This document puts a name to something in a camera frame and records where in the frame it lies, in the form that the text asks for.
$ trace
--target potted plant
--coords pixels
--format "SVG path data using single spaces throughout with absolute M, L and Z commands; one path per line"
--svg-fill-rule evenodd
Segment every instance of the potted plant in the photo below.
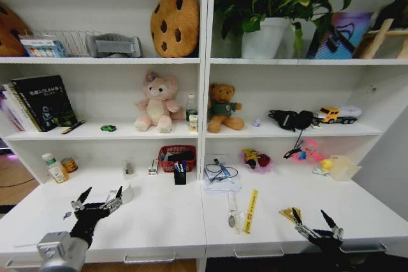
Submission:
M 351 0 L 343 0 L 345 9 Z M 291 24 L 295 50 L 302 49 L 302 28 L 297 18 L 312 21 L 321 39 L 333 13 L 330 0 L 214 0 L 223 15 L 221 34 L 242 36 L 242 57 L 273 59 L 285 28 Z

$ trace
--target wire basket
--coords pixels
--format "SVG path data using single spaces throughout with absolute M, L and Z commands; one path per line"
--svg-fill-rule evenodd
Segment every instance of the wire basket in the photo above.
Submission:
M 187 172 L 190 172 L 193 170 L 195 164 L 196 164 L 196 147 L 194 146 L 184 146 L 184 145 L 173 145 L 173 146 L 164 146 L 160 149 L 159 151 L 159 165 L 162 167 L 164 172 L 173 172 L 174 170 L 174 162 L 165 162 L 165 161 L 160 161 L 160 156 L 166 155 L 167 152 L 171 154 L 180 154 L 186 151 L 193 151 L 194 152 L 194 159 L 191 161 L 186 161 L 187 162 Z
M 85 45 L 85 36 L 87 34 L 100 35 L 102 33 L 93 30 L 27 30 L 25 34 L 55 37 L 56 40 L 62 43 L 68 56 L 89 57 L 89 53 Z

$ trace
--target metal wire rack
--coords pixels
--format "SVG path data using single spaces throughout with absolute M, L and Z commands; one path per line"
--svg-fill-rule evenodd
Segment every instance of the metal wire rack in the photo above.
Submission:
M 34 36 L 49 36 L 50 38 L 60 41 L 70 57 L 89 57 L 85 45 L 85 36 L 87 34 L 102 34 L 99 31 L 93 30 L 27 30 L 25 33 Z

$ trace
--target bottle cap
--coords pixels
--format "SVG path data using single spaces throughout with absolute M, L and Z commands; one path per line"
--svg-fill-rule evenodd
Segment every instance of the bottle cap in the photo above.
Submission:
M 54 158 L 54 156 L 53 156 L 51 153 L 43 154 L 41 157 L 42 157 L 42 159 L 43 159 L 44 161 L 49 161 L 49 160 L 51 160 L 51 159 Z

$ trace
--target white bottle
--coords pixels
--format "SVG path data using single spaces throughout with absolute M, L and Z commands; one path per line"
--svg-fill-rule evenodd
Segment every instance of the white bottle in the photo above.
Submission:
M 190 121 L 190 115 L 198 115 L 196 95 L 189 94 L 189 102 L 186 107 L 186 120 Z
M 62 183 L 68 180 L 68 172 L 65 167 L 55 159 L 51 153 L 46 153 L 41 156 L 48 166 L 48 171 L 57 183 Z

